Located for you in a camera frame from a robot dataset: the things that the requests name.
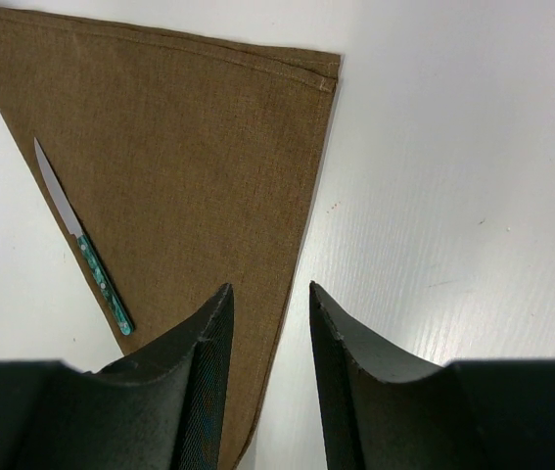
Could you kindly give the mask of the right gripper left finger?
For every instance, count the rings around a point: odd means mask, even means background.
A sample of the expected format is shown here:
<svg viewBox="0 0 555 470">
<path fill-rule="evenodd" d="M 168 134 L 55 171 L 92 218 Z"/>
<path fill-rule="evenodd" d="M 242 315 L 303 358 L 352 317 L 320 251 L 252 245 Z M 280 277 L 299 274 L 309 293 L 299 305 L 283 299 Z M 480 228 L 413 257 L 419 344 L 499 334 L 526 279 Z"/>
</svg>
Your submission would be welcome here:
<svg viewBox="0 0 555 470">
<path fill-rule="evenodd" d="M 57 368 L 36 404 L 19 469 L 214 469 L 234 327 L 234 291 L 97 373 Z"/>
</svg>

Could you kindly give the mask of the knife with teal handle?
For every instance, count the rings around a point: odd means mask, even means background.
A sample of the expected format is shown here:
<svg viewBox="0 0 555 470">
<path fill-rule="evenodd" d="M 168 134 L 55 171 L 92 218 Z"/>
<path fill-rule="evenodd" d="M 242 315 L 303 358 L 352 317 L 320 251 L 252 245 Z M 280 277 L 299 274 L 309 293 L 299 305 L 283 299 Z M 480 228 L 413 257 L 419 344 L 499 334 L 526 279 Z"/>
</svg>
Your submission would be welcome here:
<svg viewBox="0 0 555 470">
<path fill-rule="evenodd" d="M 131 335 L 134 332 L 134 325 L 119 294 L 116 292 L 114 283 L 111 281 L 107 270 L 100 261 L 93 243 L 83 230 L 54 169 L 51 167 L 51 164 L 49 163 L 46 154 L 36 137 L 33 138 L 33 145 L 35 157 L 41 170 L 44 183 L 49 191 L 55 208 L 59 212 L 64 226 L 68 230 L 69 234 L 75 238 L 78 250 L 85 259 L 93 280 L 109 306 L 120 333 L 124 336 Z"/>
</svg>

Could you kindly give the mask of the brown cloth napkin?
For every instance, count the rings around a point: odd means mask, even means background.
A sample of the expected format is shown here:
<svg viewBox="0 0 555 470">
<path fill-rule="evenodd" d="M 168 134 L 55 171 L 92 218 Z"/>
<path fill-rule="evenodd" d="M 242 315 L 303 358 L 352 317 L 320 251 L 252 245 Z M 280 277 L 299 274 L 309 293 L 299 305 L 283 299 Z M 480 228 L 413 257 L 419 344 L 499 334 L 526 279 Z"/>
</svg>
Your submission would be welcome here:
<svg viewBox="0 0 555 470">
<path fill-rule="evenodd" d="M 263 404 L 341 58 L 0 7 L 0 114 L 40 144 L 111 274 L 132 353 L 224 283 L 234 339 L 218 465 Z"/>
</svg>

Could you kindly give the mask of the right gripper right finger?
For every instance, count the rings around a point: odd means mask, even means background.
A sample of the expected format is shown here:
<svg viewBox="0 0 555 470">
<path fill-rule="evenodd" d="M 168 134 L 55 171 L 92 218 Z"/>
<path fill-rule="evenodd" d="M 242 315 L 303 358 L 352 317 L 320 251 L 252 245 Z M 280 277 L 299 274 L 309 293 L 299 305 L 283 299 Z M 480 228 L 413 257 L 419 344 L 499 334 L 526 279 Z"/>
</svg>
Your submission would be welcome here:
<svg viewBox="0 0 555 470">
<path fill-rule="evenodd" d="M 454 368 L 386 340 L 317 283 L 309 325 L 328 468 L 488 467 Z"/>
</svg>

